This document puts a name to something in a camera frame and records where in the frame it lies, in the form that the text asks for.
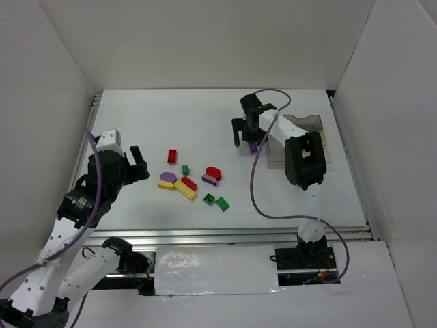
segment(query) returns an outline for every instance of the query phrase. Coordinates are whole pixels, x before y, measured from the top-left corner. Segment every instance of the green cube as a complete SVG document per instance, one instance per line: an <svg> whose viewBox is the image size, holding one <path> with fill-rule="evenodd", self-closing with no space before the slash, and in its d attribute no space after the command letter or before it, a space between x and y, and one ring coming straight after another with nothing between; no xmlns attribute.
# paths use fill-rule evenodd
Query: green cube
<svg viewBox="0 0 437 328"><path fill-rule="evenodd" d="M225 198L220 197L216 200L216 204L218 208L221 209L222 212L225 212L229 208L229 204L225 201Z"/></svg>
<svg viewBox="0 0 437 328"><path fill-rule="evenodd" d="M210 195L209 193L206 194L205 198L203 199L203 201L208 204L208 205L212 205L214 203L215 197L213 195Z"/></svg>
<svg viewBox="0 0 437 328"><path fill-rule="evenodd" d="M185 176L190 174L190 168L188 167L188 165L183 164L183 166L182 166L182 174L184 174Z"/></svg>

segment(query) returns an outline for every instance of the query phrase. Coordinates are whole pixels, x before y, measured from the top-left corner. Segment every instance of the white table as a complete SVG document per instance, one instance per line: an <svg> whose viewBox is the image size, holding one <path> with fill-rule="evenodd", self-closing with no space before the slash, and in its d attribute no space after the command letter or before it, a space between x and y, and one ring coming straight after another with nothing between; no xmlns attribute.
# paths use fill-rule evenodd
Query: white table
<svg viewBox="0 0 437 328"><path fill-rule="evenodd" d="M269 220L259 216L249 196L249 176L254 156L246 143L234 145L231 119L242 117L239 100L254 90L105 90L92 132L116 128L122 134L122 147L138 145L149 165L150 178L124 187L98 226L99 230L180 230L230 228L295 228L298 220ZM331 163L322 184L324 217L343 230L365 229L366 221L343 151L337 125L324 90L286 90L292 105L284 113L298 117L320 115ZM282 94L264 92L263 103L277 107ZM86 159L91 154L88 146ZM177 165L167 164L169 149L178 150ZM86 172L85 160L81 173ZM159 189L162 172L182 176L182 164L189 165L189 178L198 185L193 201L179 191ZM201 181L205 168L222 171L219 187ZM262 152L255 175L255 197L259 207L271 215L300 212L297 187L282 170L267 168ZM222 213L208 206L203 197L211 193L224 197L230 209Z"/></svg>

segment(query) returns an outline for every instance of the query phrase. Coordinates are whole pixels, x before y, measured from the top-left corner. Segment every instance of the yellow block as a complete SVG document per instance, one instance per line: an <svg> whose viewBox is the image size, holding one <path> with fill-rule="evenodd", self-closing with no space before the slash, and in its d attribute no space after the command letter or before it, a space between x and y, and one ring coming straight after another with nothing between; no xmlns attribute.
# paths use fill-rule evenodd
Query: yellow block
<svg viewBox="0 0 437 328"><path fill-rule="evenodd" d="M189 186L184 184L181 180L174 183L175 188L183 193L189 200L192 200L196 196L196 192L192 190Z"/></svg>
<svg viewBox="0 0 437 328"><path fill-rule="evenodd" d="M168 181L158 182L158 187L162 189L175 190L175 186L173 185L173 183Z"/></svg>

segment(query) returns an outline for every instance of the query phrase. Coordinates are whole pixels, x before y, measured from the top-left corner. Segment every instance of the purple cable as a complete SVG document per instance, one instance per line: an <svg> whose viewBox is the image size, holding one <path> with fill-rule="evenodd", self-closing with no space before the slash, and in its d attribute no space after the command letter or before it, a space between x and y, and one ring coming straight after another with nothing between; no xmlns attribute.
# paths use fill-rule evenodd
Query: purple cable
<svg viewBox="0 0 437 328"><path fill-rule="evenodd" d="M88 296L88 294L85 294L85 296L82 298L81 306L79 306L79 310L77 311L76 318L74 318L74 321L73 321L70 328L74 328L74 326L77 324L77 321L79 320L79 317L81 316L83 306L85 305L85 301L87 300L87 296Z"/></svg>
<svg viewBox="0 0 437 328"><path fill-rule="evenodd" d="M85 231L90 227L92 221L94 220L94 217L96 216L97 210L98 210L98 205L100 203L100 196L102 195L102 168L100 166L100 159L98 157L98 151L97 151L97 147L94 143L94 136L91 134L91 132L85 128L85 134L87 136L87 139L89 141L89 144L91 145L91 148L93 150L93 154L94 154L94 158L96 160L96 169L97 169L97 193L96 193L96 201L94 202L94 207L93 210L91 212L91 215L89 216L89 219L87 221L87 223L84 225L83 229L77 234L77 236L72 240L71 243L69 243L67 246L65 246L64 248L60 249L59 251L57 251L56 253L50 255L46 260L48 261L53 261L55 259L57 259L58 257L60 257L60 255L62 255L65 251L69 250L71 248L71 246L73 246L75 243L77 243L77 241L83 236L83 234L85 233ZM15 279L17 279L18 277L31 272L37 268L39 268L40 265L38 263L35 263L29 267L27 267L26 269L23 269L22 271L16 273L15 275L11 276L10 278L8 278L7 280L5 280L2 285L0 285L0 292L10 283L13 282ZM1 322L0 320L0 328L5 328L5 325Z"/></svg>
<svg viewBox="0 0 437 328"><path fill-rule="evenodd" d="M272 216L272 215L268 215L268 214L266 214L266 213L263 213L263 212L259 209L259 207L258 207L258 205L257 205L257 203L256 203L256 201L255 201L255 195L254 195L254 193L253 193L253 181L254 181L254 179L255 179L255 169L256 169L256 167L257 167L257 163L258 163L259 156L260 156L260 154L261 154L261 150L262 150L264 144L266 143L267 136L270 134L270 132L271 132L273 126L274 126L274 123L276 123L276 121L278 120L278 114L279 114L279 112L282 111L284 108L288 107L288 105L292 102L292 98L290 97L290 95L289 95L287 92L284 92L284 91L279 90L279 89L272 89L272 88L261 89L261 90L258 90L258 91L256 91L256 92L254 92L254 94L257 94L257 93L260 93L260 92L264 92L264 91L275 91L275 92L279 92L279 93L285 95L285 96L288 98L288 101L287 101L287 103L286 103L285 105L283 105L282 107L280 107L280 108L278 109L277 114L275 115L275 117L274 117L272 123L270 124L270 126L268 127L268 129L267 129L267 131L266 131L266 134L265 134L264 137L262 138L262 141L261 141L260 145L258 146L258 153L256 154L256 157L255 157L255 160L254 160L254 162L253 162L253 166L252 166L252 171L251 171L250 191L251 191L251 200L252 200L252 205L253 205L253 207L255 208L255 210L256 210L256 211L257 211L261 216L266 217L267 219L274 219L274 220L282 220L282 219L310 219L310 220L320 221L320 222L322 222L324 225L326 225L328 228L330 228L330 229L331 229L331 230L332 230L332 231L333 231L333 232L334 232L334 233L339 237L339 239L340 239L340 241L343 243L344 249L345 249L345 251L346 251L346 264L345 264L345 266L344 266L344 270L343 270L343 272L342 272L342 273L341 273L337 278L335 278L334 280L326 281L326 280L324 280L324 278L327 277L327 276L329 276L329 275L333 275L333 274L335 274L335 273L327 273L327 274L326 274L326 275L321 279L321 281L322 281L323 283L325 283L325 284L334 284L334 283L336 283L336 282L339 282L340 279L341 279L341 278L346 274L346 271L347 271L348 268L349 268L349 262L350 262L350 255L349 255L349 248L348 248L348 245L346 244L346 241L344 240L344 238L343 238L343 237L340 235L340 233L337 231L337 229L335 229L331 224L329 224L329 223L326 222L325 220L323 220L323 219L318 219L317 217L312 217L311 215L285 215L285 216L283 216L283 217L275 217L275 216Z"/></svg>

